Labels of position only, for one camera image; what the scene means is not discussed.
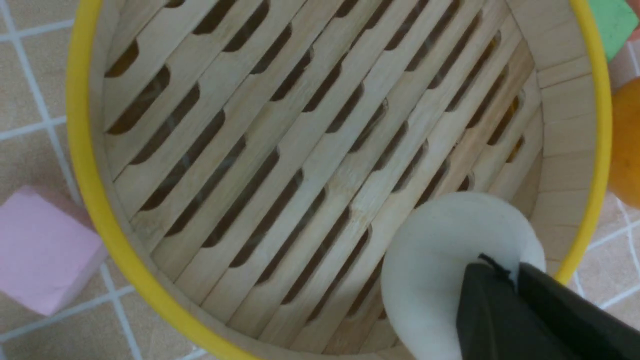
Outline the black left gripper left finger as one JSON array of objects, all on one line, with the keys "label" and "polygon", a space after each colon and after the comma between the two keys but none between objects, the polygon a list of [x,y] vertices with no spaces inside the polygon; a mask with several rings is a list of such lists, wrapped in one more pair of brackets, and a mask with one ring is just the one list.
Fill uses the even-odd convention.
[{"label": "black left gripper left finger", "polygon": [[526,305],[511,272],[486,254],[468,264],[455,327],[464,360],[578,360]]}]

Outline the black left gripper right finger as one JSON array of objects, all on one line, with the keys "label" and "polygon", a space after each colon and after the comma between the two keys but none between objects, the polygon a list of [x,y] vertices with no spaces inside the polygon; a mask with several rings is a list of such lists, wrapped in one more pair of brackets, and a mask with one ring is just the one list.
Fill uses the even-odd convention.
[{"label": "black left gripper right finger", "polygon": [[521,262],[518,294],[581,360],[638,360],[640,333],[530,263]]}]

